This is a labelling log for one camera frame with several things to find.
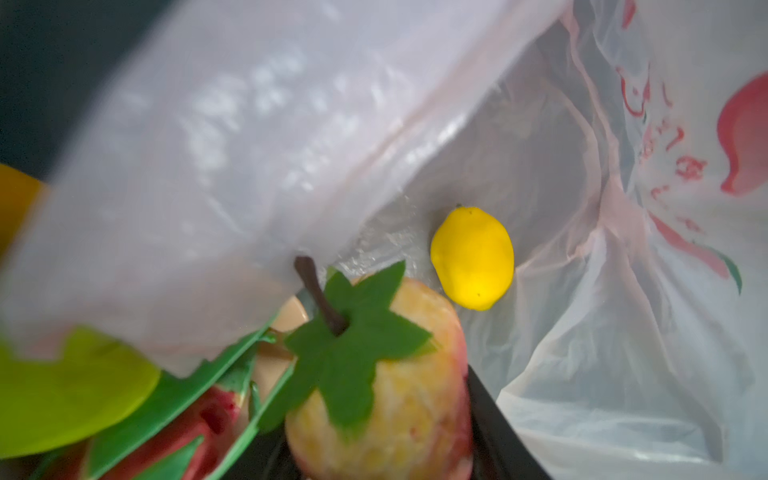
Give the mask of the red yellow strawberry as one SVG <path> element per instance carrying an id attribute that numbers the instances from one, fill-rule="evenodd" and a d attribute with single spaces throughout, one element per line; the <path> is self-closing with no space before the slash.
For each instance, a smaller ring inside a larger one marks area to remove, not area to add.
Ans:
<path id="1" fill-rule="evenodd" d="M 404 262 L 325 282 L 294 267 L 316 305 L 283 342 L 292 370 L 260 416 L 312 479 L 467 479 L 473 467 L 467 347 L 451 304 Z"/>

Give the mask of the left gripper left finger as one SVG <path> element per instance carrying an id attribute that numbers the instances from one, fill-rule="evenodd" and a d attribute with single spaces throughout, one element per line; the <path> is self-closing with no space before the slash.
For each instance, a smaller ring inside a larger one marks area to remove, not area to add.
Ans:
<path id="1" fill-rule="evenodd" d="M 285 433 L 275 430 L 257 435 L 223 479 L 299 480 L 300 469 L 290 453 Z"/>

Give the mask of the pink plastic bag peach print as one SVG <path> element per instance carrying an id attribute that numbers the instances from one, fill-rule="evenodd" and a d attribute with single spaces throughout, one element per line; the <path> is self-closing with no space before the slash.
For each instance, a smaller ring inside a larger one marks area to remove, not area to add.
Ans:
<path id="1" fill-rule="evenodd" d="M 763 1 L 5 1 L 1 162 L 48 184 L 23 357 L 186 379 L 309 305 L 296 254 L 438 288 L 476 206 L 516 274 L 469 362 L 551 478 L 767 475 Z"/>

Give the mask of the yellow lemon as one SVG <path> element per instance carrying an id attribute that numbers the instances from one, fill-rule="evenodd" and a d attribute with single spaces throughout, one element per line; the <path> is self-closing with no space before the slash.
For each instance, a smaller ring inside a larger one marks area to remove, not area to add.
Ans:
<path id="1" fill-rule="evenodd" d="M 444 293 L 469 310 L 491 309 L 514 279 L 514 247 L 506 228 L 477 207 L 450 212 L 432 238 L 430 259 Z"/>

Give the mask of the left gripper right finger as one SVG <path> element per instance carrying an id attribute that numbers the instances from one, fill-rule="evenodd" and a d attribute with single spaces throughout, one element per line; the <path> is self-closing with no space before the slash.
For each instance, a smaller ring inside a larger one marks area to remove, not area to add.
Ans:
<path id="1" fill-rule="evenodd" d="M 525 447 L 472 367 L 467 386 L 471 407 L 472 480 L 550 480 Z"/>

